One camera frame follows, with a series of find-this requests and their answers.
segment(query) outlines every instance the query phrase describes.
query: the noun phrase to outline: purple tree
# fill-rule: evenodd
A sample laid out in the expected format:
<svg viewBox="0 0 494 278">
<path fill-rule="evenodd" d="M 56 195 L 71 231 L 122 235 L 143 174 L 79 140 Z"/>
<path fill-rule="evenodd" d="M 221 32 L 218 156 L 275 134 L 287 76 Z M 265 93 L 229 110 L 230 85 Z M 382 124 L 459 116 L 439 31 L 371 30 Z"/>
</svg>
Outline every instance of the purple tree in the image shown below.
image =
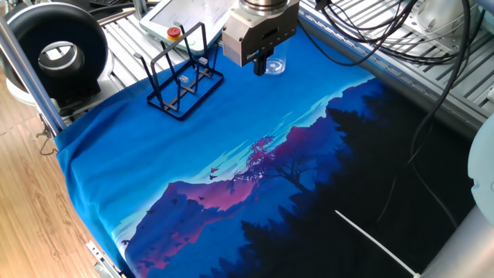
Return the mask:
<svg viewBox="0 0 494 278">
<path fill-rule="evenodd" d="M 302 193 L 310 193 L 300 182 L 300 175 L 313 170 L 311 165 L 314 156 L 299 136 L 292 136 L 275 148 L 269 146 L 273 137 L 264 137 L 256 141 L 250 148 L 252 153 L 247 159 L 247 171 L 242 173 L 244 179 L 257 181 L 260 178 L 285 178 L 293 183 Z"/>
</svg>

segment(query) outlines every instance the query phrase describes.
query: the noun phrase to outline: wooden floor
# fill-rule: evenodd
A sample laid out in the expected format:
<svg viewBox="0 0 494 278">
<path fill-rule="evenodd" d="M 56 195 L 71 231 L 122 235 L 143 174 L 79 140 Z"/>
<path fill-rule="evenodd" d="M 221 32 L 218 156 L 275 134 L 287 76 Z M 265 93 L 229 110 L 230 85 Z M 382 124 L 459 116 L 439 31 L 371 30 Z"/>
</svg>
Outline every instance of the wooden floor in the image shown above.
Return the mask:
<svg viewBox="0 0 494 278">
<path fill-rule="evenodd" d="M 39 154 L 42 130 L 0 73 L 0 277 L 97 277 L 56 157 Z M 54 147 L 50 140 L 46 149 Z"/>
</svg>

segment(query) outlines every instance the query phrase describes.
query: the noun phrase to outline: red emergency stop button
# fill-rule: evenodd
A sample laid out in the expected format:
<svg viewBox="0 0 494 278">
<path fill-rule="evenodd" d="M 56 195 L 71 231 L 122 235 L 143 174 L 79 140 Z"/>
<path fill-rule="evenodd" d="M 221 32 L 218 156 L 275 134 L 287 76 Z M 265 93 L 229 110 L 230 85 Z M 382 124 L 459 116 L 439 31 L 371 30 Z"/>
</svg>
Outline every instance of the red emergency stop button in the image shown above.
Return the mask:
<svg viewBox="0 0 494 278">
<path fill-rule="evenodd" d="M 168 34 L 168 39 L 170 39 L 171 41 L 176 41 L 181 36 L 180 29 L 177 27 L 169 28 L 167 34 Z"/>
</svg>

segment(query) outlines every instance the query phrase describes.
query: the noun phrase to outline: transparent plastic cup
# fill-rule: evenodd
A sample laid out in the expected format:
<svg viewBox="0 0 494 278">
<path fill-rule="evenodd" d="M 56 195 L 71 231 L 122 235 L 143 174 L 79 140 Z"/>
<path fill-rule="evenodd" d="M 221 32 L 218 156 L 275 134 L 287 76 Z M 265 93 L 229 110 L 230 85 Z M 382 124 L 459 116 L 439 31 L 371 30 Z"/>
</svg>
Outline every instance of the transparent plastic cup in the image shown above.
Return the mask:
<svg viewBox="0 0 494 278">
<path fill-rule="evenodd" d="M 289 39 L 275 47 L 275 52 L 266 60 L 266 74 L 279 75 L 285 71 L 288 44 Z"/>
</svg>

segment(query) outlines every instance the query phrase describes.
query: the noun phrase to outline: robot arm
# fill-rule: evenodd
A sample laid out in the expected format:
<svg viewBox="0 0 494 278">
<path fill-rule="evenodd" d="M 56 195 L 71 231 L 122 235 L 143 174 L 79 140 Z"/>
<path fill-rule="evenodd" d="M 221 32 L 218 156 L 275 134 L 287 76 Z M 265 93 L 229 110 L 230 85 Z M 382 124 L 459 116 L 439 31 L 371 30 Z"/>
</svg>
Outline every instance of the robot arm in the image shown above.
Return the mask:
<svg viewBox="0 0 494 278">
<path fill-rule="evenodd" d="M 295 35 L 299 0 L 239 0 L 223 28 L 224 54 L 244 66 L 254 63 L 254 73 L 266 71 L 274 49 Z"/>
</svg>

